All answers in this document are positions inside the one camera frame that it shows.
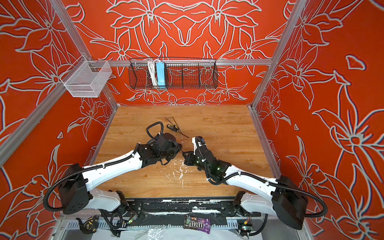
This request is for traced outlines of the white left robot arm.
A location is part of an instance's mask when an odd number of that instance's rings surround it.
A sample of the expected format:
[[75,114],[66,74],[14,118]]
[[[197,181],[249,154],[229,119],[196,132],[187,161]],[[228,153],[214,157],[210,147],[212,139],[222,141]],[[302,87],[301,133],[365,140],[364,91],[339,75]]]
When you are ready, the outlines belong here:
[[146,144],[138,143],[134,150],[101,164],[85,167],[73,164],[61,179],[48,188],[43,198],[44,209],[65,215],[82,209],[113,212],[126,203],[125,197],[106,191],[98,193],[99,185],[163,160],[169,163],[182,148],[172,134],[157,134]]

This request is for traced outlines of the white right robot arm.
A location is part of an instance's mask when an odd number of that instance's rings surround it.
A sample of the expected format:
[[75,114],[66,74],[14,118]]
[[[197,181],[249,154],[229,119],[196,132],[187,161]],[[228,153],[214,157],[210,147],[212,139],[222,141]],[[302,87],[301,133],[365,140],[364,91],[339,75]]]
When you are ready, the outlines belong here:
[[264,213],[276,216],[282,223],[301,230],[306,218],[319,218],[328,213],[320,197],[300,190],[293,181],[258,176],[218,160],[205,145],[183,152],[184,164],[205,172],[206,179],[215,186],[229,185],[245,190],[238,193],[235,204],[247,213]]

